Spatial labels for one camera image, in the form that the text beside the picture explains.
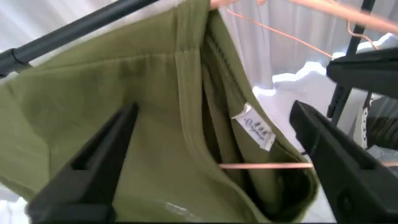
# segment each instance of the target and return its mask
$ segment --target olive green fabric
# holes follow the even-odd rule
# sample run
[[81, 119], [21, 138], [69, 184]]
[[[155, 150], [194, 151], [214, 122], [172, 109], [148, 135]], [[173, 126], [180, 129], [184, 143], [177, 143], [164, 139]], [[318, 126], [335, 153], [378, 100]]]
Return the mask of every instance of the olive green fabric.
[[[87, 41], [0, 86], [0, 181], [30, 200], [120, 107], [139, 115], [113, 205], [119, 221], [298, 221], [312, 170], [222, 170], [305, 162], [256, 101], [209, 0]], [[260, 149], [232, 120], [245, 103], [277, 140]]]

